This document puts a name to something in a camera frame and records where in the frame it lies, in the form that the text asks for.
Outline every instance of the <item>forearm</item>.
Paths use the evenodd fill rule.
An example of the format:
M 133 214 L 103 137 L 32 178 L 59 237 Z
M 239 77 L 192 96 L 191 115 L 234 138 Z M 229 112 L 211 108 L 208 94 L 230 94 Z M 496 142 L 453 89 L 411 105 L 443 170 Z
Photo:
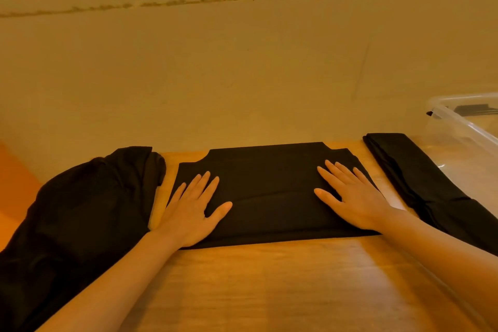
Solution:
M 173 237 L 149 232 L 37 332 L 117 330 L 147 285 L 178 248 Z
M 498 257 L 397 210 L 379 229 L 498 329 Z

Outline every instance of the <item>hand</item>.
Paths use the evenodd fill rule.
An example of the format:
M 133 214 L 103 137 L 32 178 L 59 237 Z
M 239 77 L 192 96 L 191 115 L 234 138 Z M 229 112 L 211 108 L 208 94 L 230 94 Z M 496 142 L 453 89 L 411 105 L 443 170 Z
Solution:
M 327 180 L 342 198 L 342 202 L 329 192 L 316 188 L 315 194 L 332 208 L 341 218 L 356 227 L 379 231 L 391 213 L 397 209 L 391 207 L 381 192 L 379 192 L 358 169 L 353 168 L 354 174 L 344 165 L 333 165 L 328 160 L 325 165 L 327 171 L 318 167 L 320 175 Z
M 202 177 L 197 175 L 187 189 L 185 183 L 180 185 L 164 211 L 157 230 L 173 235 L 178 239 L 179 247 L 190 247 L 208 236 L 232 207 L 231 202 L 225 202 L 209 218 L 204 216 L 204 210 L 220 182 L 216 176 L 204 190 L 209 176 L 209 172 Z

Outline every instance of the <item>black fabric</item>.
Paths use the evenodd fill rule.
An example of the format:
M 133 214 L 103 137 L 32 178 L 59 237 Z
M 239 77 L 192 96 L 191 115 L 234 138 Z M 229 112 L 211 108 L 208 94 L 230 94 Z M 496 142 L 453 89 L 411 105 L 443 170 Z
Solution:
M 402 199 L 420 219 L 498 256 L 498 219 L 468 197 L 405 134 L 363 137 Z
M 326 159 L 357 167 L 371 181 L 348 149 L 331 150 L 322 142 L 216 149 L 198 162 L 180 163 L 173 190 L 205 171 L 220 177 L 206 216 L 233 202 L 214 231 L 192 248 L 377 234 L 352 226 L 316 197 L 314 188 L 339 197 L 316 169 Z
M 148 231 L 166 166 L 151 147 L 118 149 L 47 182 L 0 253 L 0 326 L 31 332 Z

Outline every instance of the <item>black cloth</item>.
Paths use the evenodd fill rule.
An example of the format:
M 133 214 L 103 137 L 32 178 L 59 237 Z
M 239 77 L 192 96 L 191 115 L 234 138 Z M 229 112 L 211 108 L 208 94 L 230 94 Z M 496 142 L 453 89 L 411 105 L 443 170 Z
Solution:
M 0 252 L 0 329 L 31 332 L 148 231 L 165 162 L 151 147 L 118 149 L 47 182 Z
M 220 177 L 206 216 L 233 202 L 213 232 L 192 248 L 377 234 L 352 226 L 316 197 L 313 189 L 322 188 L 340 199 L 316 169 L 326 159 L 357 167 L 371 181 L 348 149 L 331 150 L 322 142 L 216 149 L 198 162 L 180 163 L 173 191 L 206 171 Z
M 420 219 L 498 256 L 498 219 L 462 192 L 405 134 L 363 137 L 378 164 Z

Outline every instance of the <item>wooden table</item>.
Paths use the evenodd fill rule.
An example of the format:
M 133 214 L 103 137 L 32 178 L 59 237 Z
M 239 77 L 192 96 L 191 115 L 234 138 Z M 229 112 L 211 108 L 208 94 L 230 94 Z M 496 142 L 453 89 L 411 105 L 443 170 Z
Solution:
M 363 142 L 348 148 L 396 208 L 406 208 Z M 171 193 L 178 163 L 208 152 L 165 153 L 167 172 L 150 225 Z M 449 289 L 382 236 L 178 251 L 121 331 L 490 330 Z

